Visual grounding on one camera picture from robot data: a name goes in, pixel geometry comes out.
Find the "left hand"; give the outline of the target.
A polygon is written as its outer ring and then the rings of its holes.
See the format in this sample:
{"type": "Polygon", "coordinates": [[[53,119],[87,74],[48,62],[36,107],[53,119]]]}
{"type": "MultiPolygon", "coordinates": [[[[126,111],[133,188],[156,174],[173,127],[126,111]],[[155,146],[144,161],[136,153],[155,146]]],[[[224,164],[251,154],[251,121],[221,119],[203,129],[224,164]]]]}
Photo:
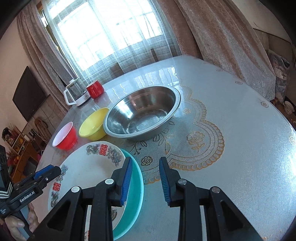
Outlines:
{"type": "MultiPolygon", "coordinates": [[[[35,213],[34,206],[32,203],[28,204],[29,213],[28,213],[28,224],[31,232],[34,232],[35,229],[39,226],[38,217],[35,213]]],[[[14,240],[26,240],[25,237],[20,233],[19,228],[25,226],[24,222],[19,218],[11,215],[4,219],[5,224],[13,237],[14,240]]]]}

